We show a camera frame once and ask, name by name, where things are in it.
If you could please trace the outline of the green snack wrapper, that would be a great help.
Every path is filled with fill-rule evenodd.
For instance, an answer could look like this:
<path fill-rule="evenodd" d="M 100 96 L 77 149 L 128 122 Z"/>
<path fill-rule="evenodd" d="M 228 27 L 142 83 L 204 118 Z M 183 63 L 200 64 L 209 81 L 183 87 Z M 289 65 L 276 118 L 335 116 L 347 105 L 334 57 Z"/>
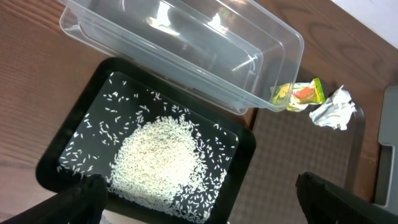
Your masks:
<path fill-rule="evenodd" d="M 270 87 L 273 97 L 271 103 L 280 104 L 288 100 L 286 110 L 300 112 L 308 105 L 320 105 L 326 101 L 319 78 L 306 83 L 286 83 L 277 87 Z"/>

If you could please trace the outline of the clear plastic bin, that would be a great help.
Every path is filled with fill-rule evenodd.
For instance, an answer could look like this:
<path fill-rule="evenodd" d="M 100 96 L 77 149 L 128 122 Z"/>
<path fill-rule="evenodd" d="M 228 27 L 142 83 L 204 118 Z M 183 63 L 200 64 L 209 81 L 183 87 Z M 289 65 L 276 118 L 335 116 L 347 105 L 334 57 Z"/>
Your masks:
<path fill-rule="evenodd" d="M 70 37 L 236 115 L 286 109 L 303 37 L 254 1 L 61 0 Z"/>

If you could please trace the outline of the black plastic bin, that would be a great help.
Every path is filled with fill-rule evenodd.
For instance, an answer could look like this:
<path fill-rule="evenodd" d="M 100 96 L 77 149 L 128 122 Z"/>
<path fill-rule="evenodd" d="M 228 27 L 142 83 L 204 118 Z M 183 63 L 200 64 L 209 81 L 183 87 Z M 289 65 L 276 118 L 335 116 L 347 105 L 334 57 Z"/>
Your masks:
<path fill-rule="evenodd" d="M 204 101 L 121 58 L 103 60 L 49 144 L 36 168 L 38 183 L 61 192 L 82 176 L 109 177 L 123 139 L 144 122 L 172 115 L 172 106 L 196 124 L 205 147 L 208 176 L 226 172 L 211 191 L 209 224 L 226 223 L 256 148 L 250 129 Z"/>

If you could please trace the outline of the dark brown serving tray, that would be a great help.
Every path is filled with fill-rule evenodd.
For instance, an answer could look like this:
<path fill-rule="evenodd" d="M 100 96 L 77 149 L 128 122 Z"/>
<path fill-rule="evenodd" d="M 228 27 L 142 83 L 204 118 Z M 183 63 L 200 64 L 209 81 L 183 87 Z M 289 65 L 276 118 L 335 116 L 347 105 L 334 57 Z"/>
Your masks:
<path fill-rule="evenodd" d="M 345 131 L 312 123 L 310 105 L 301 112 L 261 109 L 253 127 L 256 149 L 231 214 L 235 223 L 306 223 L 295 183 L 316 175 L 353 192 L 365 118 L 357 105 Z"/>

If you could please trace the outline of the pile of white rice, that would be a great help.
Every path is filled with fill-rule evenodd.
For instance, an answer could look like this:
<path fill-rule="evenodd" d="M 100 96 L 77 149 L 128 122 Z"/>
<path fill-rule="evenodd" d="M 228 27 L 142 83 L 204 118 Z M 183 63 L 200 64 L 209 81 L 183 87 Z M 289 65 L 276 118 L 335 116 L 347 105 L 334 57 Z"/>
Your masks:
<path fill-rule="evenodd" d="M 205 223 L 238 147 L 231 131 L 113 72 L 56 161 L 140 206 Z"/>

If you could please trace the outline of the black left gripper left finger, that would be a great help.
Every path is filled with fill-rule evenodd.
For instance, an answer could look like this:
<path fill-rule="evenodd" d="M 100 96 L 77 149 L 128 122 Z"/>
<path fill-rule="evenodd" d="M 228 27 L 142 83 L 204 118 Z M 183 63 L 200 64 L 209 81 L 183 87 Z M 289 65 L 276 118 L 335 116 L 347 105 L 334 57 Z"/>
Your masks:
<path fill-rule="evenodd" d="M 108 189 L 95 174 L 2 224 L 99 224 L 108 202 Z"/>

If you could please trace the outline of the grey dishwasher rack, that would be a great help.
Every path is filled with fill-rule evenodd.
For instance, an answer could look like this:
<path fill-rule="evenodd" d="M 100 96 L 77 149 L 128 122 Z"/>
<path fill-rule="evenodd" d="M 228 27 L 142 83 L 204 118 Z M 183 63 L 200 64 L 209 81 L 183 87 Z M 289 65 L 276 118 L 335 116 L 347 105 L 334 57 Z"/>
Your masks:
<path fill-rule="evenodd" d="M 384 92 L 378 142 L 381 145 L 374 203 L 397 213 L 397 86 Z"/>

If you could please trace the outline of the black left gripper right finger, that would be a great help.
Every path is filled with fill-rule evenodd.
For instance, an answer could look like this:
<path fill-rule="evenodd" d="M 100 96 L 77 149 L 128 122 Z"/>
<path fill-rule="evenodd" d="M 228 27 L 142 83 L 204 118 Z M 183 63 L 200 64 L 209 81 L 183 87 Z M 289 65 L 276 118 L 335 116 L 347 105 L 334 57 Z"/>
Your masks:
<path fill-rule="evenodd" d="M 300 174 L 295 187 L 308 224 L 397 224 L 397 215 L 312 172 Z"/>

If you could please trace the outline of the crumpled white tissue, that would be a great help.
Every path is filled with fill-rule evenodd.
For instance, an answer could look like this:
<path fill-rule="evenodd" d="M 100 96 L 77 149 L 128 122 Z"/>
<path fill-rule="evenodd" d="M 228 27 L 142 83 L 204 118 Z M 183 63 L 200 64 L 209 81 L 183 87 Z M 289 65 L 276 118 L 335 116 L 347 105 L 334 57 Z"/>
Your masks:
<path fill-rule="evenodd" d="M 350 93 L 343 87 L 341 85 L 321 106 L 309 113 L 313 124 L 347 130 L 351 115 L 357 110 Z"/>

